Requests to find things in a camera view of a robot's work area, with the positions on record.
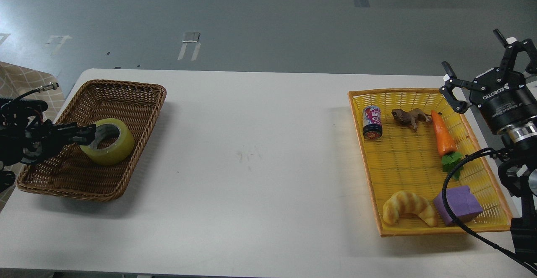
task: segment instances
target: wicker basket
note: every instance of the wicker basket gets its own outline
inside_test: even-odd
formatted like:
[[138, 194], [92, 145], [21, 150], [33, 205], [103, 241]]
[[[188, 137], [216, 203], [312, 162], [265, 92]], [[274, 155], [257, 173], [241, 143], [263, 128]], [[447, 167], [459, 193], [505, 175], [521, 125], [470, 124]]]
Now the wicker basket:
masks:
[[[399, 190], [415, 192], [432, 200], [441, 192], [446, 174], [442, 171], [441, 158], [436, 148], [435, 132], [431, 125], [418, 123], [418, 132], [399, 125], [391, 110], [409, 111], [421, 108], [426, 113], [434, 109], [442, 113], [449, 132], [454, 137], [459, 152], [471, 154], [479, 150], [477, 139], [463, 115], [453, 112], [438, 89], [391, 88], [372, 91], [349, 92], [352, 113], [355, 117], [362, 159], [368, 177], [371, 200], [378, 232], [381, 236], [464, 233], [458, 226], [447, 227], [439, 219], [439, 225], [430, 228], [416, 216], [399, 219], [397, 225], [387, 225], [382, 220], [382, 206]], [[362, 134], [362, 110], [376, 105], [381, 109], [382, 137], [365, 139]], [[508, 231], [512, 214], [496, 179], [483, 159], [464, 166], [460, 180], [452, 180], [449, 188], [468, 185], [470, 191], [485, 210], [467, 223], [476, 232]]]
[[127, 125], [136, 142], [125, 160], [113, 166], [93, 163], [78, 145], [65, 146], [56, 157], [27, 166], [17, 179], [25, 192], [110, 201], [127, 188], [136, 163], [153, 131], [166, 89], [160, 85], [93, 80], [80, 87], [57, 123], [79, 126], [113, 117]]

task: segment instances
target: purple sponge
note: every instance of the purple sponge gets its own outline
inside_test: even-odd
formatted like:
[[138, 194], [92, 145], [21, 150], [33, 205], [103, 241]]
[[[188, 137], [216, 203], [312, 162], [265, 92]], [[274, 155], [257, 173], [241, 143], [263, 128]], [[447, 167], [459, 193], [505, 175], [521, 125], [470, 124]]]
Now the purple sponge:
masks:
[[[455, 213], [455, 215], [457, 215], [463, 222], [471, 221], [483, 212], [483, 208], [477, 201], [477, 198], [475, 198], [474, 194], [470, 192], [470, 187], [468, 186], [448, 189], [446, 194], [447, 201], [449, 202], [449, 206], [453, 213]], [[443, 222], [447, 226], [454, 225], [453, 220], [449, 217], [446, 208], [443, 206], [442, 192], [440, 192], [433, 200], [433, 203], [435, 203], [438, 214], [442, 217]]]

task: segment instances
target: white table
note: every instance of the white table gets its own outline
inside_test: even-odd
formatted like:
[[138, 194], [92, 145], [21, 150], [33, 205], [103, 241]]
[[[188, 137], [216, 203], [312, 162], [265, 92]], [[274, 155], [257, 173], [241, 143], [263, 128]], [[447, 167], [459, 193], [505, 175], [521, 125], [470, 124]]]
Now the white table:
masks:
[[[67, 100], [99, 78], [167, 89], [127, 191], [94, 203], [16, 190], [0, 213], [0, 267], [530, 277], [471, 236], [378, 236], [347, 92], [439, 87], [441, 77], [87, 70]], [[485, 236], [513, 249], [509, 232]]]

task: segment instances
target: tape roll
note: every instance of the tape roll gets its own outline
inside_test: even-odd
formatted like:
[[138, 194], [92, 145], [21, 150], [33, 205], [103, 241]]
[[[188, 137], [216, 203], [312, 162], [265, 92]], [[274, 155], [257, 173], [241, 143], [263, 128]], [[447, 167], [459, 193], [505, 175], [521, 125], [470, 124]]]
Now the tape roll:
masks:
[[[110, 166], [129, 156], [134, 148], [134, 137], [125, 123], [118, 119], [103, 119], [96, 121], [95, 125], [95, 140], [88, 146], [80, 146], [92, 161]], [[102, 140], [111, 137], [117, 137], [117, 140], [106, 148], [97, 148]]]

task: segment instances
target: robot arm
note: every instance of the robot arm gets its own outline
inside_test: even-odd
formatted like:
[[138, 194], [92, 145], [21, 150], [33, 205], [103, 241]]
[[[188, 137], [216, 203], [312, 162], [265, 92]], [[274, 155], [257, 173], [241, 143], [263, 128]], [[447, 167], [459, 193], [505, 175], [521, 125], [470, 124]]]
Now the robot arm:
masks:
[[[498, 176], [502, 185], [522, 201], [522, 217], [511, 221], [515, 254], [523, 261], [536, 262], [536, 193], [529, 186], [529, 175], [537, 170], [537, 100], [526, 86], [526, 78], [537, 74], [537, 50], [531, 39], [505, 39], [497, 29], [494, 34], [505, 48], [500, 66], [467, 82], [459, 80], [448, 62], [443, 62], [447, 74], [440, 92], [460, 114], [477, 106], [492, 133], [502, 135], [507, 153], [502, 156]], [[514, 71], [520, 52], [526, 52], [530, 58], [525, 73]], [[470, 90], [469, 103], [455, 98], [455, 87]], [[523, 166], [527, 171], [518, 176], [516, 171]]]
[[77, 127], [76, 123], [43, 121], [47, 103], [24, 99], [57, 88], [57, 83], [50, 83], [14, 99], [0, 98], [0, 192], [15, 182], [14, 173], [4, 171], [4, 166], [40, 163], [56, 156], [65, 145], [89, 145], [95, 139], [95, 125]]

